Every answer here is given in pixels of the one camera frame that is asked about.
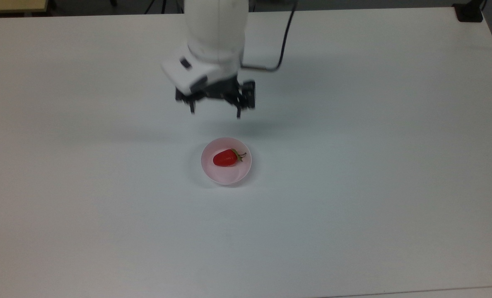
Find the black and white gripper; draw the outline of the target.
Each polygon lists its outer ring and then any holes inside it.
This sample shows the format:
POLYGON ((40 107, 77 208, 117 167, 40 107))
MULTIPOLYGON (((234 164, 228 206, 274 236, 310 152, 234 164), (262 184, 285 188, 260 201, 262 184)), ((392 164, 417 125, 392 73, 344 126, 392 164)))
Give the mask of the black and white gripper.
POLYGON ((241 111, 255 109, 256 83, 240 83, 238 72, 242 53, 224 62, 208 62, 196 57, 188 45, 182 45, 162 62, 165 76, 175 86, 175 100, 187 104, 195 114, 195 104, 204 99, 227 102, 236 108, 236 118, 241 111))

